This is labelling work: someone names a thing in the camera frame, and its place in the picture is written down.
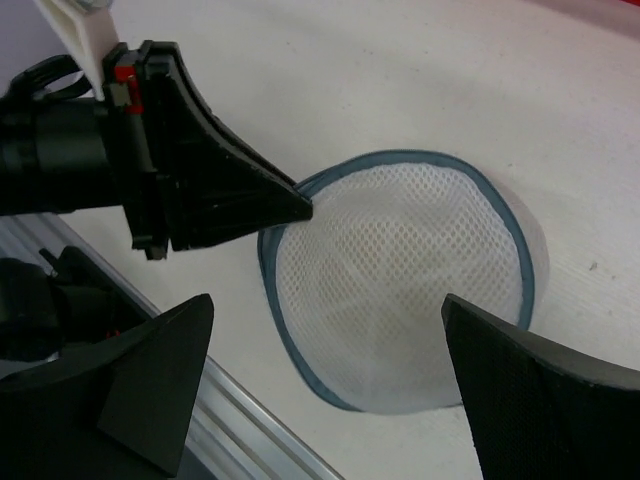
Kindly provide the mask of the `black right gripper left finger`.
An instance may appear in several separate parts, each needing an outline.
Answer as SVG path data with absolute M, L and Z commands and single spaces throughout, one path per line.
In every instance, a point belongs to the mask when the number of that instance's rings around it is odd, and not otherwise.
M 214 318 L 207 294 L 1 381 L 4 479 L 177 475 Z

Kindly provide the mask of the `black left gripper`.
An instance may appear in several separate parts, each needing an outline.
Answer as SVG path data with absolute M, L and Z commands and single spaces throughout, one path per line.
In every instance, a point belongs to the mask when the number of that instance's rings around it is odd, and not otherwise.
M 102 61 L 103 141 L 132 247 L 148 260 L 164 259 L 164 217 L 175 250 L 212 247 L 310 219 L 312 202 L 294 181 L 212 113 L 178 46 L 145 46 L 144 106 L 139 52 L 120 42 Z

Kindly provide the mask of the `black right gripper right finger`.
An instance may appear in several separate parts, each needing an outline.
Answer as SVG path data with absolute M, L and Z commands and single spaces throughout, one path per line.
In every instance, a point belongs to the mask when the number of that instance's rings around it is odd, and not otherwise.
M 486 479 L 636 479 L 639 373 L 453 295 L 447 347 Z

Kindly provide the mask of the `white mesh laundry bag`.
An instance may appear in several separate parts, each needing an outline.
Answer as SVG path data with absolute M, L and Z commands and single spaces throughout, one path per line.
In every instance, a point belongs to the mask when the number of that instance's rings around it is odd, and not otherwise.
M 547 242 L 495 176 L 440 152 L 386 150 L 299 191 L 312 218 L 262 231 L 257 256 L 285 350 L 322 401 L 379 415 L 458 405 L 441 317 L 450 294 L 529 328 Z

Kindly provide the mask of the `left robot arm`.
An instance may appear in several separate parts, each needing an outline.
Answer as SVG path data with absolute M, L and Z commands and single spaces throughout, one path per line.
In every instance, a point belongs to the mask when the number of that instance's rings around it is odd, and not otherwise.
M 100 100 L 86 78 L 49 90 L 78 71 L 69 55 L 12 80 L 1 100 L 3 215 L 118 205 L 150 260 L 311 218 L 294 181 L 212 113 L 175 43 L 120 43 L 102 68 Z

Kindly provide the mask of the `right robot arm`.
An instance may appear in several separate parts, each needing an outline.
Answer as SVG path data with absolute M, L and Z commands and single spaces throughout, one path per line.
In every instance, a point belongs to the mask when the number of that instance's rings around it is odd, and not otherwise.
M 204 337 L 202 294 L 156 317 L 80 249 L 1 262 L 5 479 L 172 479 Z M 448 295 L 446 341 L 487 479 L 635 479 L 639 375 Z

